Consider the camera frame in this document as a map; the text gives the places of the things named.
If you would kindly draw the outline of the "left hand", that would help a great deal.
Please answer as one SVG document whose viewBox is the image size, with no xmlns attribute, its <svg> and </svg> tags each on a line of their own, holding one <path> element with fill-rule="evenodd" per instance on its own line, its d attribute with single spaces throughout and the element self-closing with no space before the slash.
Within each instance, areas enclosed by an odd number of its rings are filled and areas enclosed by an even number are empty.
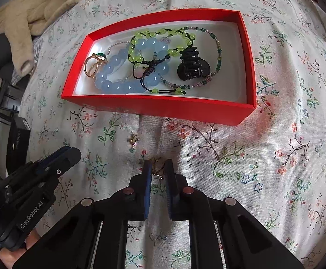
<svg viewBox="0 0 326 269">
<path fill-rule="evenodd" d="M 19 248 L 16 251 L 10 251 L 7 248 L 2 248 L 0 250 L 0 260 L 3 262 L 6 268 L 12 268 L 15 262 L 22 257 L 39 239 L 39 233 L 36 229 L 33 229 L 25 240 L 26 248 Z"/>
</svg>

